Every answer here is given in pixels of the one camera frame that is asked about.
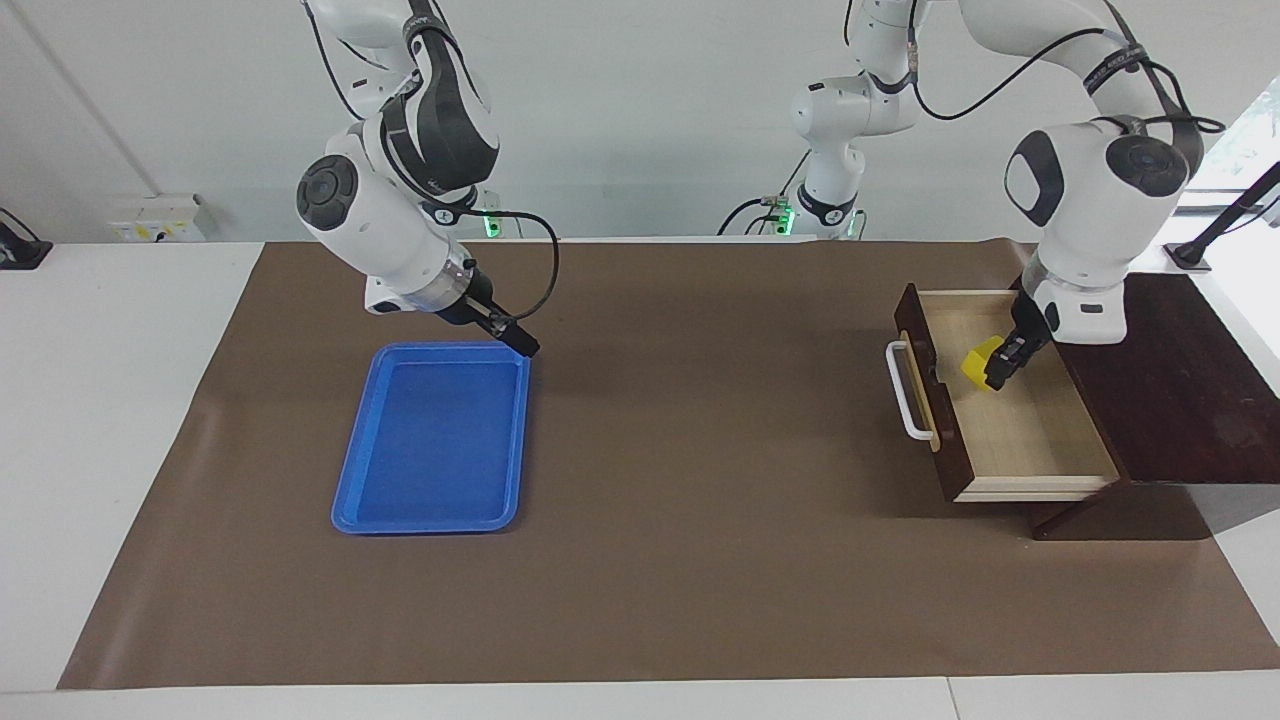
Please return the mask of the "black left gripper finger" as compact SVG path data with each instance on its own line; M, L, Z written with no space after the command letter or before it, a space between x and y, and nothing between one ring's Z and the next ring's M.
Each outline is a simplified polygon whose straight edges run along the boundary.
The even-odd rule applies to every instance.
M1028 363L1027 340L997 340L986 361L986 386L1000 391Z

